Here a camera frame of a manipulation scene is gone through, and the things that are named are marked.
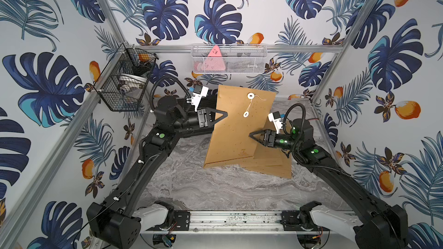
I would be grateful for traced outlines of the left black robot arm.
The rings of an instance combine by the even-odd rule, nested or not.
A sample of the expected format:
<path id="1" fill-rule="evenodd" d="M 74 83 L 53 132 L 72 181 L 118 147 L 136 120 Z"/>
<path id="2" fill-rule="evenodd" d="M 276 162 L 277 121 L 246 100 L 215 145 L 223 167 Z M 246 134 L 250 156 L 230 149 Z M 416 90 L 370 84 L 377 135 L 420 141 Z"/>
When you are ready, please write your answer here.
<path id="1" fill-rule="evenodd" d="M 172 206 L 161 203 L 137 210 L 138 200 L 181 138 L 211 134 L 214 125 L 228 116 L 215 108 L 216 98 L 202 84 L 183 86 L 183 99 L 164 96 L 155 102 L 153 97 L 160 82 L 151 89 L 149 101 L 155 123 L 139 143 L 137 161 L 102 203 L 93 203 L 87 209 L 92 235 L 117 249 L 131 248 L 143 229 L 172 227 Z"/>

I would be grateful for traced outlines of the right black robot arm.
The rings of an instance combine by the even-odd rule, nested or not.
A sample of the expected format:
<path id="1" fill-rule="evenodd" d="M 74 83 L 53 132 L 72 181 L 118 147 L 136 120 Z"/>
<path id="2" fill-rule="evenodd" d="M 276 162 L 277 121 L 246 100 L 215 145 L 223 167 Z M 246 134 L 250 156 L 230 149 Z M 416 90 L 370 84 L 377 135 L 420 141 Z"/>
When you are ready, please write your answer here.
<path id="1" fill-rule="evenodd" d="M 350 206 L 352 215 L 333 211 L 318 201 L 300 207 L 294 217 L 282 216 L 285 229 L 300 227 L 306 231 L 327 229 L 354 242 L 360 249 L 405 249 L 408 246 L 408 218 L 399 205 L 390 206 L 364 189 L 352 176 L 341 169 L 332 156 L 313 137 L 313 127 L 306 119 L 303 104 L 292 105 L 287 112 L 299 107 L 302 116 L 289 121 L 279 112 L 270 115 L 275 128 L 254 131 L 249 137 L 259 144 L 281 150 L 287 157 L 315 174 Z"/>

